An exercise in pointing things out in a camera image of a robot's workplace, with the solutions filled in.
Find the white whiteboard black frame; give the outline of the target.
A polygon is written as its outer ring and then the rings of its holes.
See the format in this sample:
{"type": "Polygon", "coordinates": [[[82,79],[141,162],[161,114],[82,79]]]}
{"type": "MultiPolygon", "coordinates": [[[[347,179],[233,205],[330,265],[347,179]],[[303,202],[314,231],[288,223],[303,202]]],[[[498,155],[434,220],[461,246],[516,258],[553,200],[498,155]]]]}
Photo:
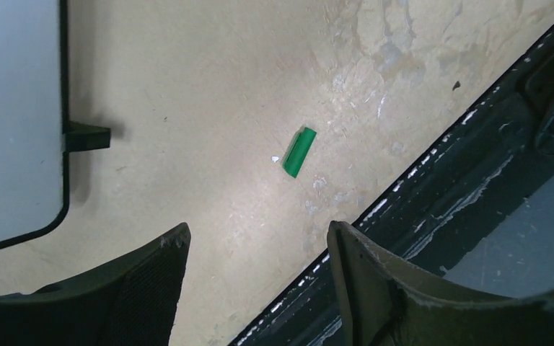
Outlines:
{"type": "Polygon", "coordinates": [[[44,236],[69,210],[69,155],[111,130],[69,117],[66,1],[0,1],[0,249],[44,236]]]}

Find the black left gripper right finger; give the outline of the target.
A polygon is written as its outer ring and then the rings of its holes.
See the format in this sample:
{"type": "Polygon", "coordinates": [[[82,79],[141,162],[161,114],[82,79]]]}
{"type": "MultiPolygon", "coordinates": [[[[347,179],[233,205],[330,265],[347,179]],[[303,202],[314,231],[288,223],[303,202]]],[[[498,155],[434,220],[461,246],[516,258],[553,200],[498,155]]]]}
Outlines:
{"type": "Polygon", "coordinates": [[[554,345],[554,290],[516,299],[466,288],[342,221],[327,248],[347,345],[554,345]]]}

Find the green marker cap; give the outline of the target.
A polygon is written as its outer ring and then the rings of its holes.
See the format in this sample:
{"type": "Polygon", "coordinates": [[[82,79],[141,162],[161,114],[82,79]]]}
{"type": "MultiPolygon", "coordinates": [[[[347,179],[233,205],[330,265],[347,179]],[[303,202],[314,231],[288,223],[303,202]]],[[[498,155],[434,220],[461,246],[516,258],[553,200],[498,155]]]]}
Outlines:
{"type": "Polygon", "coordinates": [[[284,171],[290,177],[297,178],[316,135],[317,132],[308,127],[296,132],[282,162],[284,171]]]}

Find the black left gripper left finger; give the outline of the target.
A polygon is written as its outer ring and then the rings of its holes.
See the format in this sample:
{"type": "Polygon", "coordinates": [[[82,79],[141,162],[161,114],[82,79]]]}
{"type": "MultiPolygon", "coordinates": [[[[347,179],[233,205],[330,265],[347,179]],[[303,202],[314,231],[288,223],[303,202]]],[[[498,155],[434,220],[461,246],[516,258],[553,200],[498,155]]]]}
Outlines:
{"type": "Polygon", "coordinates": [[[190,229],[34,293],[0,296],[0,345],[168,345],[190,229]]]}

